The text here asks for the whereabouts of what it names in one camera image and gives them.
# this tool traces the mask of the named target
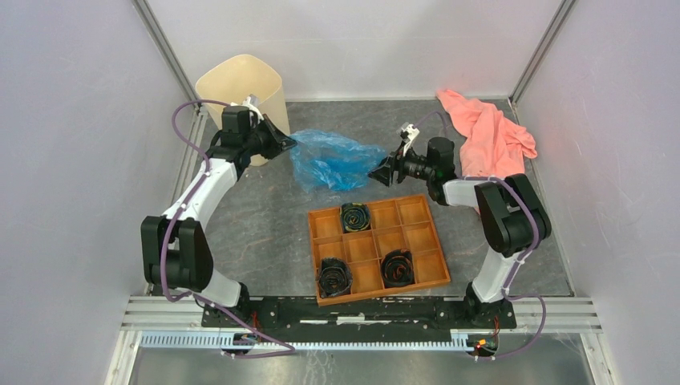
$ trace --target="beige bin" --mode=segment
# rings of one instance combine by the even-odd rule
[[[196,82],[196,92],[202,99],[220,100],[226,103],[243,103],[248,95],[260,100],[257,106],[262,114],[272,120],[284,134],[290,134],[288,112],[285,109],[281,76],[267,63],[252,55],[238,55],[223,62]],[[212,120],[222,129],[222,106],[205,104]],[[267,159],[255,155],[252,166],[261,166]]]

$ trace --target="orange compartment tray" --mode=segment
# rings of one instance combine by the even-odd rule
[[[367,202],[370,230],[342,233],[340,207],[309,212],[312,266],[317,276],[321,260],[336,257],[347,262],[352,272],[349,294],[321,298],[319,306],[429,289],[451,282],[442,246],[435,230],[425,195]],[[396,249],[413,254],[415,283],[386,289],[380,276],[380,262]]]

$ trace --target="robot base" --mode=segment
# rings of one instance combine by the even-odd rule
[[[253,297],[249,307],[261,330],[293,342],[451,341],[451,329],[517,327],[512,304],[484,304],[477,315],[466,298],[384,297],[319,307],[315,297]],[[203,327],[237,327],[219,310],[204,312]]]

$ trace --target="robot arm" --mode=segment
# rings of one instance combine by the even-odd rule
[[[533,241],[534,233],[526,214],[505,188],[490,180],[461,180],[453,165],[454,145],[443,137],[427,143],[427,154],[420,156],[412,148],[419,131],[413,125],[402,127],[402,143],[369,173],[369,177],[391,186],[406,176],[425,180],[430,198],[440,205],[479,208],[484,235],[489,244],[482,270],[468,287],[466,297],[479,309],[482,304],[502,302],[503,288],[512,267]],[[505,178],[505,183],[522,200],[538,229],[538,241],[552,231],[550,220],[526,175]]]
[[[213,256],[203,228],[217,204],[241,178],[256,154],[273,159],[294,147],[297,142],[280,132],[266,115],[262,115],[248,98],[243,105],[226,107],[222,112],[219,145],[207,152],[209,172],[203,162],[200,170],[180,199],[160,217],[146,217],[141,225],[144,276],[147,282],[159,285],[160,255],[164,236],[177,216],[171,230],[167,250],[166,277],[171,289],[201,293],[201,297],[238,310],[242,298],[247,298],[245,286],[228,279],[213,267]]]

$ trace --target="pink cloth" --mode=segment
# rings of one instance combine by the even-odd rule
[[[437,98],[456,131],[467,138],[460,148],[464,176],[505,178],[524,173],[523,156],[538,155],[536,141],[527,129],[503,117],[493,104],[467,100],[451,90],[438,91]]]

